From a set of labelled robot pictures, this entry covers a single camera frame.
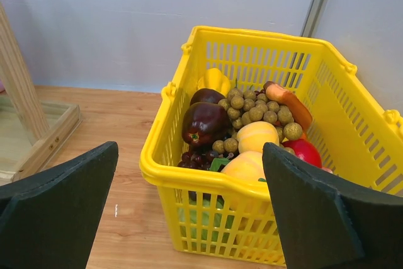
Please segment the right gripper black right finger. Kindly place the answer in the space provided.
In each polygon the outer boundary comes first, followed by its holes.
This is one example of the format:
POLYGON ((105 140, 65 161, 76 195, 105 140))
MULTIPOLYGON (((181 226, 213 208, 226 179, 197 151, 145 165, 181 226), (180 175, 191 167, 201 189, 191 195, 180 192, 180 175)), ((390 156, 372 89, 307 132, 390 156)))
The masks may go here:
POLYGON ((288 268, 401 268, 402 199, 323 171, 272 143, 263 167, 288 268))

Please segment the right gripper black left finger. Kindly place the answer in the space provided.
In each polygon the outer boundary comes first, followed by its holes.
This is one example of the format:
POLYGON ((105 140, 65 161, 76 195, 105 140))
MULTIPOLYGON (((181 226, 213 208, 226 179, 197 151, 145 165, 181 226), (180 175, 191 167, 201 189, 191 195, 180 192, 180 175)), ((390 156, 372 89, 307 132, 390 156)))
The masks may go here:
POLYGON ((1 268, 85 268, 117 162, 108 141, 1 186, 1 268))

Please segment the dark purple bell pepper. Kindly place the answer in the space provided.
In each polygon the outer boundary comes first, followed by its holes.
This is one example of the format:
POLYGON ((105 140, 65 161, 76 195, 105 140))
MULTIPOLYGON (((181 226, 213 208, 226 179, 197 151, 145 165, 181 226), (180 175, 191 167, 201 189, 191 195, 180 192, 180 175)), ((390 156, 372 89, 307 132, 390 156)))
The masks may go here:
POLYGON ((232 128, 224 107, 208 102, 192 104, 186 111, 181 135, 193 147, 213 144, 232 128))

